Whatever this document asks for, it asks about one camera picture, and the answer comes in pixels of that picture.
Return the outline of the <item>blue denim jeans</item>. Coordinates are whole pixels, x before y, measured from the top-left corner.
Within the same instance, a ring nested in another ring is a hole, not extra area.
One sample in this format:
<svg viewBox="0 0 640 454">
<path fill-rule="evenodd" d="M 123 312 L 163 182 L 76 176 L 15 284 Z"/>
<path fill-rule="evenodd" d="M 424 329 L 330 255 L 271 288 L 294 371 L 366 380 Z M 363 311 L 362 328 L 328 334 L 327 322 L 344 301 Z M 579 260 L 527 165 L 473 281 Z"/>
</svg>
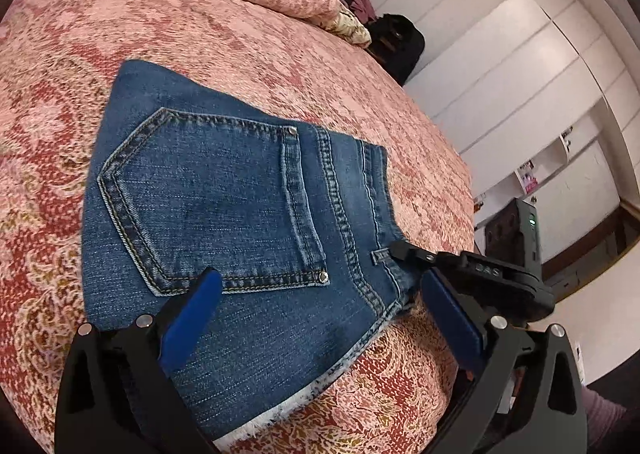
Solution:
<svg viewBox="0 0 640 454">
<path fill-rule="evenodd" d="M 319 396 L 411 304 L 401 239 L 382 147 L 122 63 L 85 193 L 86 315 L 119 329 L 216 269 L 224 295 L 174 383 L 220 448 Z"/>
</svg>

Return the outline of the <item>black box with green light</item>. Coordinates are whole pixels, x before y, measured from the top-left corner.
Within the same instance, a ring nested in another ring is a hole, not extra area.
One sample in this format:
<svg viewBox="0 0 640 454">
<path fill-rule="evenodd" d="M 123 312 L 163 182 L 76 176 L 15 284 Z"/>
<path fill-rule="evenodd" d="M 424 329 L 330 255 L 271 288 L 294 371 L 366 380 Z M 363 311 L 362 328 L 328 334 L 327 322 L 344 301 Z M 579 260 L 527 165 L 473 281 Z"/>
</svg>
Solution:
<svg viewBox="0 0 640 454">
<path fill-rule="evenodd" d="M 536 207 L 513 199 L 485 226 L 485 255 L 542 278 Z"/>
</svg>

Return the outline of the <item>black bag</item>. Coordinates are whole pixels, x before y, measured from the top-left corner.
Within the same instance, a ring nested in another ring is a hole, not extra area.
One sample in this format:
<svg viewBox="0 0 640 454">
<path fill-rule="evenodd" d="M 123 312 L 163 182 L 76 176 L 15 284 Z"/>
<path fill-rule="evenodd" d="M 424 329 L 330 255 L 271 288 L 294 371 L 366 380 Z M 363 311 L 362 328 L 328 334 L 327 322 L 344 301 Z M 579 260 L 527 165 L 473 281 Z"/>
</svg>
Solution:
<svg viewBox="0 0 640 454">
<path fill-rule="evenodd" d="M 423 34 L 401 14 L 383 14 L 366 24 L 369 54 L 400 86 L 404 86 L 425 49 Z"/>
</svg>

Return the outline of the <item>white wardrobe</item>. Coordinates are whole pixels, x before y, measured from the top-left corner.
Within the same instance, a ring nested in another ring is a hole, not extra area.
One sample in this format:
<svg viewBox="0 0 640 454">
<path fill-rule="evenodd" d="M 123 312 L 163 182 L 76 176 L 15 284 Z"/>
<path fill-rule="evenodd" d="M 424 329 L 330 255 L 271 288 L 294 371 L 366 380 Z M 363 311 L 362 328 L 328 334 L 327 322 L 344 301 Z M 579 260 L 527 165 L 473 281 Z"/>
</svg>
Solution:
<svg viewBox="0 0 640 454">
<path fill-rule="evenodd" d="M 406 89 L 469 165 L 477 214 L 547 183 L 639 200 L 639 89 L 582 0 L 370 0 L 425 47 Z"/>
</svg>

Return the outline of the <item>pink patterned bedspread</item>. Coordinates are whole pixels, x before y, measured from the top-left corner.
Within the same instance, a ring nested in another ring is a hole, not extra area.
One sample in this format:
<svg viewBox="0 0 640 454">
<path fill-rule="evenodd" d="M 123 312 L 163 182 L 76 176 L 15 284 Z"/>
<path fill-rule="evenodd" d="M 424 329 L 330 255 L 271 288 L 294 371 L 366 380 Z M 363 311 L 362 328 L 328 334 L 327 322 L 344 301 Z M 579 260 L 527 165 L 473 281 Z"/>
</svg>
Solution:
<svg viewBox="0 0 640 454">
<path fill-rule="evenodd" d="M 54 449 L 77 327 L 206 268 L 174 383 L 227 453 L 417 453 L 456 363 L 387 256 L 472 244 L 470 175 L 363 50 L 245 0 L 14 0 L 1 22 L 1 387 Z"/>
</svg>

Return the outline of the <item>floral pillow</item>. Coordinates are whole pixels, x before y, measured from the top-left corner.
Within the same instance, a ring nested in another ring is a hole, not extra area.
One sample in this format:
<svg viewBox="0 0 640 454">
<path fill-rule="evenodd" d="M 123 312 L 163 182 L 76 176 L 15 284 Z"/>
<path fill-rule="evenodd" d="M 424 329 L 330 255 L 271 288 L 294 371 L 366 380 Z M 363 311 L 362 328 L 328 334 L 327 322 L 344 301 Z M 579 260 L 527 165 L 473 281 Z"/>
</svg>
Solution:
<svg viewBox="0 0 640 454">
<path fill-rule="evenodd" d="M 322 28 L 352 46 L 367 48 L 372 42 L 370 32 L 350 10 L 341 10 Z"/>
</svg>

